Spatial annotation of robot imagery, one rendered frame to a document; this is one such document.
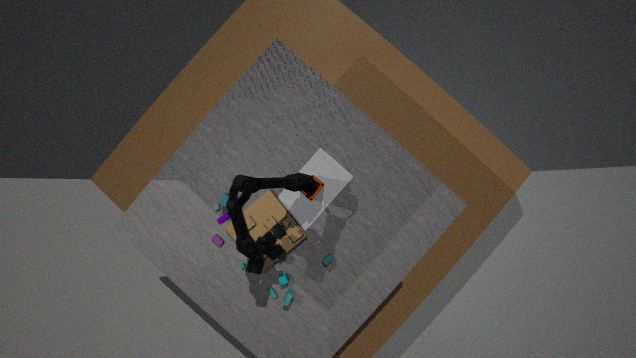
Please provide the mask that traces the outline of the purple block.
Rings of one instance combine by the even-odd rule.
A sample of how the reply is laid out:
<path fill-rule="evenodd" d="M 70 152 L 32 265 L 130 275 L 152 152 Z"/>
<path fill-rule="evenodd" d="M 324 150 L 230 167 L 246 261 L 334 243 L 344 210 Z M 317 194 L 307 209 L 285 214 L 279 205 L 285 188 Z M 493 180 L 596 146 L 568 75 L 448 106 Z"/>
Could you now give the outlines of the purple block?
<path fill-rule="evenodd" d="M 215 234 L 215 236 L 211 239 L 213 240 L 216 244 L 218 244 L 219 246 L 223 243 L 223 239 L 221 239 L 217 234 Z"/>
<path fill-rule="evenodd" d="M 228 219 L 230 216 L 228 213 L 226 213 L 225 215 L 223 215 L 222 217 L 220 217 L 219 219 L 217 218 L 216 220 L 218 221 L 218 223 L 225 221 L 226 219 Z"/>

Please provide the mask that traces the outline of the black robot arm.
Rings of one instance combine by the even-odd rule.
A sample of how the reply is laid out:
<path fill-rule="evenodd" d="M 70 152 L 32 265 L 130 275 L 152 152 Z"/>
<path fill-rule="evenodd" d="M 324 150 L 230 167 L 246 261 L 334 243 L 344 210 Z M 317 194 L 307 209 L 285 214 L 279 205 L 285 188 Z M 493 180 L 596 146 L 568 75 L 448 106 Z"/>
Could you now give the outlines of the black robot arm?
<path fill-rule="evenodd" d="M 283 251 L 280 245 L 274 246 L 273 242 L 269 247 L 265 238 L 258 237 L 256 242 L 251 237 L 242 210 L 251 194 L 260 189 L 285 188 L 293 192 L 303 190 L 313 196 L 319 186 L 320 183 L 315 181 L 312 176 L 299 172 L 276 178 L 254 178 L 244 175 L 237 175 L 234 178 L 226 208 L 236 232 L 236 248 L 243 255 L 249 257 L 246 272 L 261 274 L 265 263 L 264 253 L 271 260 L 275 260 Z M 239 191 L 242 192 L 242 195 L 238 198 Z"/>

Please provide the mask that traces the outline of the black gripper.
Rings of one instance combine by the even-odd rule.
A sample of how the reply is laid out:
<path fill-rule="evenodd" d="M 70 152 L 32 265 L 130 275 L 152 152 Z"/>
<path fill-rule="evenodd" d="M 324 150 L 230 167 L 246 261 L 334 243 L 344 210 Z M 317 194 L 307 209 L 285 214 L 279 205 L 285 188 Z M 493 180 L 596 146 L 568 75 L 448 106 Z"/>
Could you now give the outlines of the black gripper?
<path fill-rule="evenodd" d="M 264 234 L 264 236 L 262 236 L 262 238 L 267 239 L 266 241 L 268 242 L 269 247 L 271 246 L 271 242 L 275 244 L 277 242 L 277 238 L 280 240 L 286 235 L 285 230 L 281 227 L 280 224 L 276 224 L 273 228 L 271 228 L 271 231 L 274 233 L 273 235 L 268 231 Z"/>

